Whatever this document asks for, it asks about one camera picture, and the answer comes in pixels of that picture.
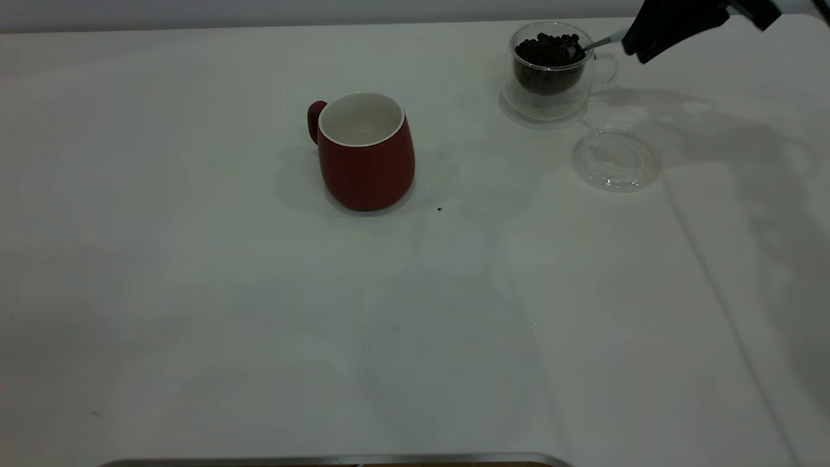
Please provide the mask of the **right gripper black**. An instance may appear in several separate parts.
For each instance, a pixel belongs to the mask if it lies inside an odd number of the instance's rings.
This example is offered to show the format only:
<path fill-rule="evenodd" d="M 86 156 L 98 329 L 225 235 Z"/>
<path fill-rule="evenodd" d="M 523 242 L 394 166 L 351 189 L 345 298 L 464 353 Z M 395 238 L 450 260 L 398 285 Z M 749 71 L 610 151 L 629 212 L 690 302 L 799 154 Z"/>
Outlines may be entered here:
<path fill-rule="evenodd" d="M 770 0 L 644 1 L 622 39 L 623 50 L 647 63 L 673 45 L 725 24 L 729 6 L 759 30 L 767 30 L 782 15 Z"/>

